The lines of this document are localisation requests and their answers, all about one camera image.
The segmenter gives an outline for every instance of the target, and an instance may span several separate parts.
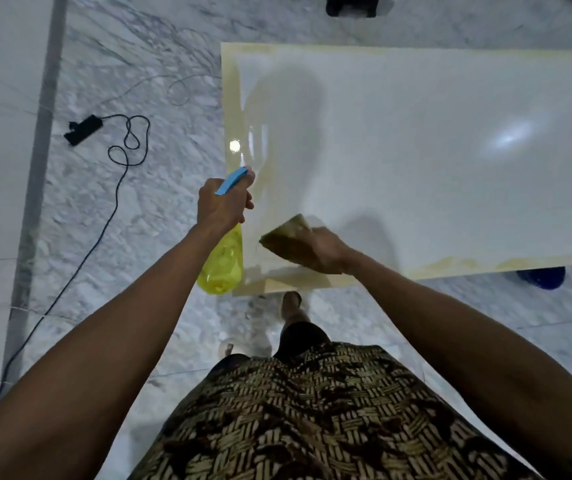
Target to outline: patterned dress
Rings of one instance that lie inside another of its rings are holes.
[[[251,358],[177,406],[132,480],[535,479],[378,346]]]

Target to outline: yellow spray bottle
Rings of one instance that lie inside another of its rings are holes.
[[[228,175],[224,183],[215,192],[223,195],[248,173],[242,167]],[[235,288],[244,275],[244,253],[242,248],[242,226],[237,224],[210,252],[200,275],[198,286],[208,294],[224,294]]]

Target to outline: black shorts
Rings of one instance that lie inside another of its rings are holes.
[[[280,347],[277,349],[274,358],[287,363],[290,358],[303,354],[316,345],[328,342],[330,342],[328,335],[314,323],[296,322],[283,331]],[[220,360],[209,372],[209,375],[224,369],[234,369],[248,359],[250,359],[248,355],[231,354]]]

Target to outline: glossy white table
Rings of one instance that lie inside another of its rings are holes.
[[[222,44],[237,293],[352,284],[264,250],[302,213],[413,279],[572,264],[572,52]]]

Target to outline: yellow bottle body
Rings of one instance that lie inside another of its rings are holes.
[[[224,294],[237,286],[243,275],[242,226],[237,224],[211,251],[197,284],[208,294]]]

